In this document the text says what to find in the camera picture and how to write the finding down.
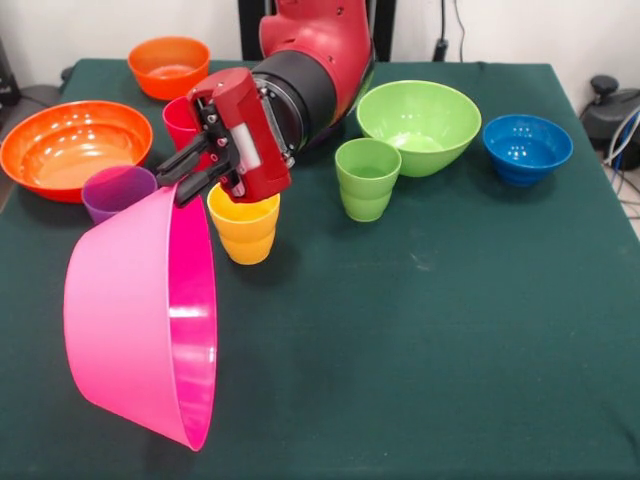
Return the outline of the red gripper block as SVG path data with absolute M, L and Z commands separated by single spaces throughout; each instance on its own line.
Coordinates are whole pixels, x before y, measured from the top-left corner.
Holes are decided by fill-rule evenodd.
M 187 92 L 199 133 L 156 170 L 161 187 L 176 187 L 183 208 L 219 183 L 235 203 L 266 200 L 291 185 L 289 167 L 246 67 L 217 71 Z

